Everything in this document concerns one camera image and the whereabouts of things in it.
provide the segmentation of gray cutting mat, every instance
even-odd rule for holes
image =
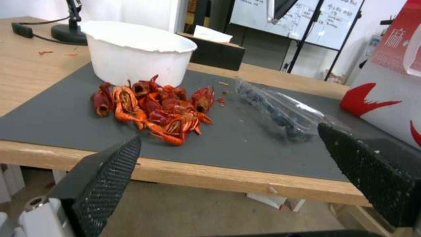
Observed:
[[[214,85],[216,97],[226,98],[225,107],[217,102],[207,113],[214,125],[201,124],[202,135],[190,133],[183,146],[175,147],[142,131],[142,157],[174,162],[205,164],[331,180],[347,180],[318,136],[310,142],[294,143],[285,131],[235,93],[222,95],[230,78],[187,71],[182,86],[189,95],[196,89]],[[139,133],[132,123],[121,123],[113,115],[99,118],[90,95],[101,81],[87,64],[33,99],[0,118],[0,139],[36,143],[88,151],[101,151]],[[343,112],[338,100],[275,89],[300,100],[345,124],[358,126],[363,137],[387,136],[371,125]]]

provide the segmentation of easel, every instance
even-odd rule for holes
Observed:
[[[351,27],[349,28],[348,33],[347,33],[347,34],[346,34],[346,36],[345,36],[345,40],[342,42],[341,48],[340,48],[340,49],[338,50],[338,52],[336,53],[335,59],[333,59],[332,65],[330,66],[329,71],[328,71],[328,73],[327,73],[327,74],[326,74],[326,76],[325,76],[325,81],[327,81],[327,80],[328,80],[328,78],[329,78],[330,74],[332,73],[332,69],[333,69],[333,67],[334,67],[334,66],[335,66],[335,64],[336,64],[336,61],[338,60],[339,55],[341,54],[342,49],[344,48],[345,43],[346,43],[346,41],[348,40],[348,37],[349,37],[349,35],[350,35],[350,34],[351,34],[351,32],[352,32],[352,29],[354,29],[354,26],[355,26],[355,24],[356,24],[357,20],[358,20],[359,18],[361,18],[361,16],[362,16],[362,14],[361,14],[361,8],[362,8],[362,5],[364,4],[364,1],[365,1],[365,0],[362,0],[362,3],[361,3],[361,5],[360,5],[360,8],[358,9],[357,15],[355,16],[354,20],[352,21],[352,25],[351,25]],[[295,51],[294,57],[293,57],[293,59],[292,59],[291,63],[289,64],[289,67],[288,67],[288,71],[287,71],[288,73],[291,73],[292,68],[294,67],[295,62],[297,61],[298,55],[300,54],[300,51],[301,51],[301,49],[302,49],[302,48],[303,48],[303,46],[304,46],[305,40],[307,39],[307,36],[308,36],[308,34],[309,34],[309,31],[310,31],[310,29],[311,29],[312,25],[313,25],[314,23],[316,23],[316,22],[318,21],[318,19],[319,19],[319,16],[320,16],[320,13],[321,13],[320,9],[321,9],[321,7],[322,7],[322,5],[323,5],[323,2],[324,2],[324,0],[319,0],[319,2],[317,3],[316,9],[315,9],[315,10],[314,10],[314,12],[313,12],[313,15],[312,15],[312,17],[311,17],[311,19],[310,19],[309,24],[307,25],[306,31],[304,32],[303,37],[301,38],[301,40],[298,42],[298,45],[297,45],[297,50]]]

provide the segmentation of floor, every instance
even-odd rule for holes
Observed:
[[[51,171],[23,169],[26,188],[0,204],[16,221],[30,198],[46,194]],[[328,205],[307,201],[298,213],[242,193],[131,181],[102,232],[108,236],[209,236],[343,229]]]

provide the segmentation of red crayfish shell pile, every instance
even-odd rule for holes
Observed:
[[[108,116],[114,111],[119,121],[133,121],[142,130],[148,128],[151,134],[170,144],[182,145],[190,131],[200,135],[199,124],[212,124],[205,115],[213,104],[215,91],[210,87],[200,88],[189,99],[183,87],[160,86],[155,81],[139,81],[128,86],[111,84],[99,86],[91,96],[95,113]]]

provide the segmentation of white bowl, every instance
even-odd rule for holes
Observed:
[[[124,22],[89,21],[86,34],[95,74],[116,86],[147,81],[179,86],[197,45],[174,33]]]

